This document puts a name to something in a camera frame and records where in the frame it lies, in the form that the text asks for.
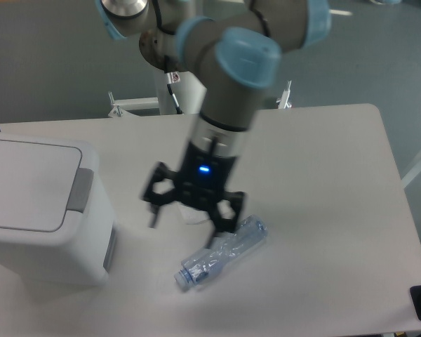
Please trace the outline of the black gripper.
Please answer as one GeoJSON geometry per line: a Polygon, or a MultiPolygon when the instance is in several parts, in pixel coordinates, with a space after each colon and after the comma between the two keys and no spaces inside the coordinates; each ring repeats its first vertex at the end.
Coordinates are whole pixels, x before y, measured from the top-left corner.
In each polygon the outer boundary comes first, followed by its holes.
{"type": "Polygon", "coordinates": [[[204,248],[209,249],[214,239],[222,233],[233,233],[243,210],[246,193],[228,192],[225,185],[236,162],[236,157],[216,154],[214,146],[207,150],[193,143],[187,145],[178,174],[163,162],[158,162],[142,193],[142,200],[149,204],[152,219],[149,228],[155,228],[163,206],[178,200],[180,204],[205,211],[213,224],[204,248]],[[162,183],[169,186],[163,191],[156,188],[162,183]],[[219,204],[227,202],[230,212],[223,215],[219,204]]]}

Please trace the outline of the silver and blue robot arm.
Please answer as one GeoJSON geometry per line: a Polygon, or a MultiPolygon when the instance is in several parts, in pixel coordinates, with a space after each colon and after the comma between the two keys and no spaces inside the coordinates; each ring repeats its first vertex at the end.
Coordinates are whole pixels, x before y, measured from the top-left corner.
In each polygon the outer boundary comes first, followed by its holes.
{"type": "Polygon", "coordinates": [[[248,1],[224,20],[196,13],[194,1],[97,1],[109,35],[125,39],[155,29],[175,42],[163,68],[192,73],[206,88],[177,171],[158,163],[142,199],[152,213],[175,201],[208,214],[211,239],[233,233],[243,192],[225,188],[284,53],[326,38],[327,1],[248,1]]]}

